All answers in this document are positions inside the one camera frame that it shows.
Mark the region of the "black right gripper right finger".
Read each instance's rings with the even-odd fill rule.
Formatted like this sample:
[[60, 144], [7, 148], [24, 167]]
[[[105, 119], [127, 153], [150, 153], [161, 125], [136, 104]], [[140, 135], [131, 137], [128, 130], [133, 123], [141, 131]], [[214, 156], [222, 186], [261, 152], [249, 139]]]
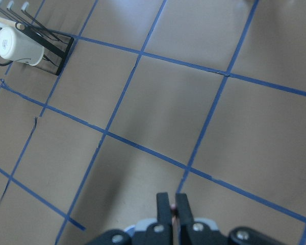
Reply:
[[194, 217], [191, 211], [191, 207], [188, 201], [188, 197], [185, 193], [175, 194], [176, 204], [176, 217], [181, 227], [185, 227], [188, 224], [194, 222]]

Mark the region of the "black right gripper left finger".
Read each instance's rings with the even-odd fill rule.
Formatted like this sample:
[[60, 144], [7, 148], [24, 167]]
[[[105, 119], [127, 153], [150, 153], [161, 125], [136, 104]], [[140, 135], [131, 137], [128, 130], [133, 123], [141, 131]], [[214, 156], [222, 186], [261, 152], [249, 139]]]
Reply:
[[170, 207], [167, 192], [159, 192], [156, 195], [157, 202], [157, 221], [159, 224], [172, 226], [173, 211]]

